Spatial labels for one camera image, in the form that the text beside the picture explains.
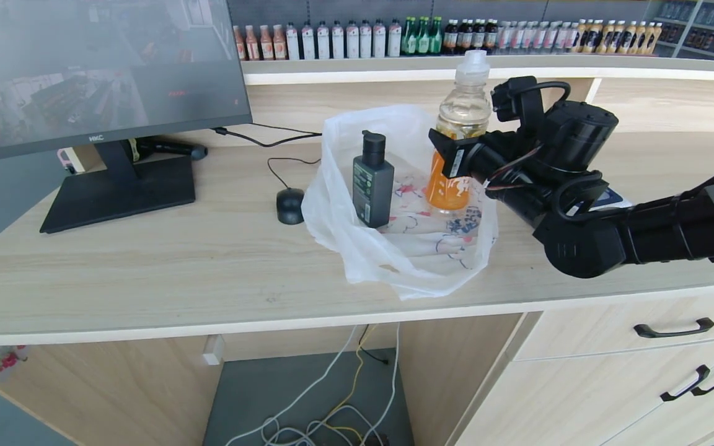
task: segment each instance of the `black device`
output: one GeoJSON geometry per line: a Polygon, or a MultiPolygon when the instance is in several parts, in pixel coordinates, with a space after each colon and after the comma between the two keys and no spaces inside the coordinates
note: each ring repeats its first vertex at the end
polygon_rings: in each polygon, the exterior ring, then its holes
{"type": "Polygon", "coordinates": [[[0,158],[92,143],[107,164],[65,178],[42,232],[192,203],[189,157],[133,165],[128,140],[252,122],[224,0],[2,8],[0,158]]]}
{"type": "Polygon", "coordinates": [[[587,168],[618,124],[609,111],[567,101],[566,82],[533,76],[508,79],[491,93],[500,121],[519,119],[516,132],[454,141],[435,129],[429,139],[443,156],[443,175],[471,176],[534,228],[547,259],[578,278],[626,263],[709,259],[714,262],[714,177],[694,189],[624,209],[592,211],[609,184],[587,168]],[[547,112],[541,89],[564,89],[547,112]],[[577,206],[575,214],[567,209],[577,206]]]}
{"type": "Polygon", "coordinates": [[[298,225],[305,221],[302,215],[302,200],[305,191],[294,187],[277,192],[277,219],[285,225],[298,225]]]}

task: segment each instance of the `monitor stand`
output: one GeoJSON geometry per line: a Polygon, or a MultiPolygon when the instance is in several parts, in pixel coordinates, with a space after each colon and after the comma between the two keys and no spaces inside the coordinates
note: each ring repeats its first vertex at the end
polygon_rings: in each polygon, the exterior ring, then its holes
{"type": "Polygon", "coordinates": [[[65,178],[41,232],[53,234],[195,201],[189,156],[132,164],[128,141],[98,143],[95,148],[107,169],[65,178]]]}

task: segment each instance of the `white countertop edge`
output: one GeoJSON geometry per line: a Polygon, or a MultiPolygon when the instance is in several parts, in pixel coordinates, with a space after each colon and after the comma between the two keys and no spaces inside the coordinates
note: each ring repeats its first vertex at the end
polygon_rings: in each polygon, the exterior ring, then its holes
{"type": "Polygon", "coordinates": [[[385,324],[453,317],[490,316],[494,314],[529,313],[563,308],[589,307],[589,305],[615,305],[645,302],[658,299],[678,299],[696,294],[714,294],[714,285],[676,290],[644,291],[632,294],[583,296],[574,299],[553,299],[530,302],[498,302],[472,307],[426,308],[426,310],[364,313],[331,317],[295,318],[277,321],[250,321],[207,325],[188,325],[155,328],[124,328],[119,330],[80,331],[72,333],[18,333],[0,334],[0,345],[82,344],[87,342],[139,341],[211,334],[254,333],[301,328],[325,328],[345,325],[385,324]]]}

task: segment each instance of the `computer mouse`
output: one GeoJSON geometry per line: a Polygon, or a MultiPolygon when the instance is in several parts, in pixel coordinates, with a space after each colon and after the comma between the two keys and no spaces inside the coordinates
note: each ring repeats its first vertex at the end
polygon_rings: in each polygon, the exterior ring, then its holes
{"type": "Polygon", "coordinates": [[[302,199],[305,191],[302,189],[288,189],[277,192],[277,219],[286,225],[298,225],[305,221],[302,216],[302,199]]]}

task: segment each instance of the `white plastic bag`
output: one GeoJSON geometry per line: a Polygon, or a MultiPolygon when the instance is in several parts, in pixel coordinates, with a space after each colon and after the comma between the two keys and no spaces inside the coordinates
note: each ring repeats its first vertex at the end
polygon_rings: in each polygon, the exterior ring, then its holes
{"type": "Polygon", "coordinates": [[[434,118],[414,105],[343,113],[327,119],[321,165],[302,201],[308,231],[340,252],[349,283],[386,282],[401,299],[452,293],[478,274],[498,237],[495,203],[471,180],[470,205],[454,217],[431,215],[423,193],[434,147],[434,118]],[[395,167],[390,223],[379,229],[357,218],[351,201],[352,161],[363,153],[363,130],[387,137],[395,167]]]}

